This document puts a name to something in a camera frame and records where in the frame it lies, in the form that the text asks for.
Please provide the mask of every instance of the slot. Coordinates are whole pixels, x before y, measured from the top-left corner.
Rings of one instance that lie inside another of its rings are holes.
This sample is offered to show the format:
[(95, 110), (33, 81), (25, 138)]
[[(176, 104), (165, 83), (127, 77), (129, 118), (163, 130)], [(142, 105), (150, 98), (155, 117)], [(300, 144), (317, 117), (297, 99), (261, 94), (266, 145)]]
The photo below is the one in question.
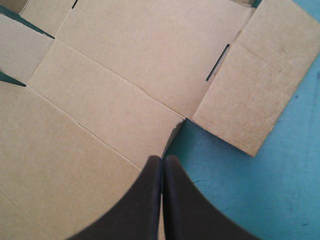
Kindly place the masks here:
[(74, 3), (73, 3), (73, 5), (72, 5), (71, 9), (74, 9), (74, 8), (75, 8), (75, 6), (76, 6), (77, 2), (78, 2), (78, 0), (75, 0), (75, 1), (74, 1)]
[(230, 48), (230, 44), (227, 44), (222, 52), (222, 54), (220, 55), (218, 61), (216, 61), (215, 65), (213, 66), (211, 72), (209, 73), (208, 77), (206, 78), (206, 82), (209, 81), (209, 79), (211, 78), (212, 75), (215, 75), (217, 73), (217, 71), (219, 70), (219, 67), (221, 66), (222, 62), (224, 61), (228, 51)]

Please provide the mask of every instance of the brown cardboard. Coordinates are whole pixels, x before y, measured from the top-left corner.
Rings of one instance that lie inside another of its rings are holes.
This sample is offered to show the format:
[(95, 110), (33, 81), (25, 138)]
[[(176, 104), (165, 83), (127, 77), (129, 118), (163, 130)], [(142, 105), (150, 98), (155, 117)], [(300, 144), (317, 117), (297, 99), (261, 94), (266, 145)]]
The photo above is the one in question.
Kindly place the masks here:
[(0, 14), (0, 71), (27, 83), (53, 39)]
[(29, 85), (142, 168), (183, 118), (140, 88), (55, 40)]
[[(252, 9), (228, 0), (29, 4), (33, 24), (63, 26), (27, 88), (0, 82), (0, 190), (50, 239), (110, 209), (184, 117), (254, 156), (320, 49), (319, 24), (291, 0), (264, 0), (240, 34)], [(33, 228), (17, 208), (1, 210), (8, 224)]]
[(185, 117), (252, 9), (229, 0), (79, 1), (57, 38)]
[(21, 17), (56, 36), (75, 0), (29, 0)]
[(49, 240), (44, 232), (1, 191), (0, 239)]
[(320, 24), (264, 0), (231, 46), (193, 121), (255, 156), (320, 51)]
[(0, 5), (19, 14), (27, 4), (28, 0), (0, 0)]
[(110, 209), (138, 176), (32, 89), (0, 82), (0, 103), (0, 190), (26, 216), (0, 195), (0, 225), (12, 228), (0, 228), (0, 239), (46, 239), (34, 225), (65, 239)]

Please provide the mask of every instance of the crease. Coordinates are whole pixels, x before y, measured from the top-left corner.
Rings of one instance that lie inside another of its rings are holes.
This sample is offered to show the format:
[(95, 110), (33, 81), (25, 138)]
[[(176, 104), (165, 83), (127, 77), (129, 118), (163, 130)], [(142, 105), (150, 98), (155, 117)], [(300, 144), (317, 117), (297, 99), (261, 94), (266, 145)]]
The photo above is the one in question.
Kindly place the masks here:
[(105, 145), (106, 147), (108, 147), (109, 149), (111, 149), (112, 151), (116, 152), (117, 154), (119, 154), (121, 157), (123, 157), (126, 161), (128, 161), (130, 164), (132, 164), (134, 167), (136, 167), (139, 171), (142, 170), (142, 168), (140, 168), (139, 166), (137, 166), (133, 161), (131, 161), (129, 158), (127, 158), (126, 156), (124, 156), (123, 154), (121, 154), (119, 151), (117, 151), (115, 148), (111, 147), (110, 145), (108, 145), (106, 142), (104, 142), (102, 139), (100, 139), (97, 135), (95, 135), (93, 132), (91, 132), (89, 129), (87, 129), (85, 126), (83, 126), (81, 123), (79, 123), (77, 120), (75, 120), (69, 113), (67, 113), (66, 111), (64, 111), (63, 109), (61, 109), (60, 107), (58, 107), (56, 104), (54, 104), (52, 101), (50, 101), (48, 98), (46, 98), (45, 96), (41, 95), (39, 92), (37, 92), (36, 90), (34, 90), (33, 88), (31, 88), (29, 85), (26, 86), (29, 90), (31, 90), (32, 92), (34, 92), (36, 95), (38, 95), (39, 97), (41, 97), (42, 99), (44, 99), (46, 102), (48, 102), (50, 105), (52, 105), (55, 109), (58, 109), (60, 112), (62, 112), (63, 114), (65, 114), (67, 117), (69, 117), (74, 123), (76, 123), (81, 129), (83, 129), (84, 131), (88, 132), (92, 137), (94, 137), (96, 140), (98, 140), (99, 142), (101, 142), (103, 145)]
[(169, 109), (171, 112), (173, 112), (174, 114), (178, 115), (179, 117), (185, 119), (186, 116), (182, 115), (181, 113), (177, 112), (176, 110), (174, 110), (173, 108), (169, 107), (168, 105), (166, 105), (165, 103), (160, 102), (159, 100), (153, 98), (152, 96), (149, 95), (149, 93), (143, 89), (142, 87), (134, 84), (132, 81), (124, 78), (123, 76), (119, 75), (117, 72), (111, 70), (110, 68), (103, 66), (102, 64), (100, 64), (99, 62), (93, 60), (92, 58), (88, 57), (87, 55), (83, 54), (82, 52), (72, 48), (70, 45), (66, 44), (65, 42), (61, 41), (60, 39), (55, 39), (55, 41), (59, 41), (60, 43), (63, 43), (64, 45), (68, 46), (69, 48), (71, 48), (73, 51), (81, 54), (82, 56), (84, 56), (85, 58), (89, 59), (90, 61), (94, 62), (95, 64), (99, 65), (100, 67), (112, 72), (114, 75), (118, 76), (119, 78), (125, 80), (126, 82), (128, 82), (129, 84), (131, 84), (132, 86), (134, 86), (136, 89), (138, 89), (140, 92), (142, 92), (144, 95), (146, 95), (148, 98), (152, 99), (153, 101), (157, 102), (158, 104), (164, 106), (165, 108)]
[(38, 226), (38, 224), (36, 224), (14, 201), (12, 201), (10, 199), (10, 197), (8, 197), (1, 189), (0, 189), (0, 193), (2, 193), (14, 206), (16, 206), (17, 209), (19, 209), (19, 211), (21, 211), (38, 229), (41, 230), (41, 232), (43, 232), (43, 234), (48, 238), (51, 239), (51, 237), (49, 237), (46, 232)]
[(25, 81), (25, 84), (27, 84), (31, 78), (33, 77), (34, 73), (36, 72), (37, 68), (39, 67), (39, 65), (42, 63), (43, 59), (45, 58), (45, 56), (47, 55), (47, 53), (49, 52), (49, 50), (51, 49), (52, 45), (54, 43), (54, 39), (52, 40), (50, 46), (46, 49), (45, 53), (43, 54), (41, 60), (38, 62), (38, 64), (36, 65), (36, 67), (33, 69), (32, 74), (30, 75), (30, 77)]

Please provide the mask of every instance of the cardboard panel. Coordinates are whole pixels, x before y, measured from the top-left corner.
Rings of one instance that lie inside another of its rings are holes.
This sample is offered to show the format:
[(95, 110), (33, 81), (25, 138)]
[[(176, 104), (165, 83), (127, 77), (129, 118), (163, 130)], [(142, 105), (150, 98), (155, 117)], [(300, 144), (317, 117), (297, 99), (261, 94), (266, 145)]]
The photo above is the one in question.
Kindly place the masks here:
[(320, 51), (320, 24), (291, 0), (264, 0), (193, 116), (255, 156)]
[(0, 14), (0, 71), (27, 83), (53, 39)]
[(0, 239), (49, 240), (50, 238), (0, 191)]
[(57, 38), (191, 117), (251, 11), (229, 0), (81, 0)]
[(21, 17), (56, 36), (75, 0), (29, 0)]
[(55, 40), (30, 86), (143, 167), (183, 119), (127, 80)]
[[(132, 163), (29, 88), (0, 82), (0, 102), (0, 189), (50, 239), (92, 223), (138, 176)], [(0, 223), (19, 219), (4, 217)]]
[(0, 5), (19, 14), (25, 7), (28, 0), (0, 0)]

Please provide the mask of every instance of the cardboard flap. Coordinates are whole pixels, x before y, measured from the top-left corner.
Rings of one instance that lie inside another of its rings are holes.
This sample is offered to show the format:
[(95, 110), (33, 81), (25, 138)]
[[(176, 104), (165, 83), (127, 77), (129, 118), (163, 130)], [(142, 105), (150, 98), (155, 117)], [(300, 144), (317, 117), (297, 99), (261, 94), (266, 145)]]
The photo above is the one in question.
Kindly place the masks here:
[(229, 0), (82, 0), (57, 38), (190, 117), (251, 11)]
[(136, 180), (138, 168), (28, 87), (0, 82), (0, 103), (0, 189), (29, 220), (0, 194), (2, 238), (66, 239)]
[(0, 0), (0, 5), (19, 14), (27, 4), (28, 0)]
[(75, 0), (29, 0), (21, 17), (55, 37), (74, 2)]
[(2, 14), (0, 32), (0, 71), (27, 83), (53, 39)]
[(255, 156), (320, 51), (320, 24), (292, 0), (264, 0), (193, 116)]

